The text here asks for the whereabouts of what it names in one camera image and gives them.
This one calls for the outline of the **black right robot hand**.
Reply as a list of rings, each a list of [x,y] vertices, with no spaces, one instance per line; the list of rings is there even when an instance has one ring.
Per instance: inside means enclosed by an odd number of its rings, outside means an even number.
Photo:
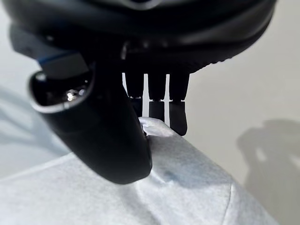
[[[4,0],[9,38],[41,70],[28,82],[30,103],[94,172],[116,184],[147,177],[151,151],[139,122],[143,76],[150,116],[187,132],[190,74],[255,43],[274,0]]]

